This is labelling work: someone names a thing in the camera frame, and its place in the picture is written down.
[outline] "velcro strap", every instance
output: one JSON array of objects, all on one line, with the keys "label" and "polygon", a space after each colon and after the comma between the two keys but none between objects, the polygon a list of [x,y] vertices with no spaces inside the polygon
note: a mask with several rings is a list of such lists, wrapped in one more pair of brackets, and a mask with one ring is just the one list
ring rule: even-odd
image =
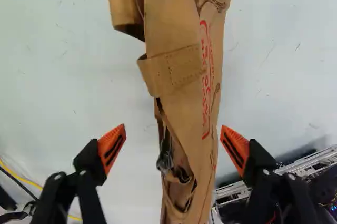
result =
[{"label": "velcro strap", "polygon": [[154,57],[144,54],[137,64],[148,92],[155,98],[193,82],[205,71],[197,44]]}]

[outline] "brown cloth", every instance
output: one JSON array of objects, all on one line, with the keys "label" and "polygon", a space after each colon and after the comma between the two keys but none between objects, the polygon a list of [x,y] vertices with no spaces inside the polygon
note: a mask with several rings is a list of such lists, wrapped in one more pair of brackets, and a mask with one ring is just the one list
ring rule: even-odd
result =
[{"label": "brown cloth", "polygon": [[161,223],[207,223],[231,0],[109,1],[114,28],[146,43],[137,63],[158,121]]}]

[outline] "metal frame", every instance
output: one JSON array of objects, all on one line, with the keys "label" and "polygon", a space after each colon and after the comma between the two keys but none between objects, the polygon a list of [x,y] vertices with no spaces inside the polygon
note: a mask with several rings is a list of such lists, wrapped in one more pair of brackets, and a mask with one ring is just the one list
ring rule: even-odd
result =
[{"label": "metal frame", "polygon": [[[306,157],[300,158],[291,164],[281,166],[275,170],[276,174],[293,173],[310,182],[314,177],[319,176],[326,169],[337,164],[337,145],[327,149],[317,151]],[[251,188],[247,187],[243,181],[239,181],[228,186],[216,189],[215,204],[212,210],[218,212],[219,207],[231,204],[240,200],[247,200],[251,193]]]}]

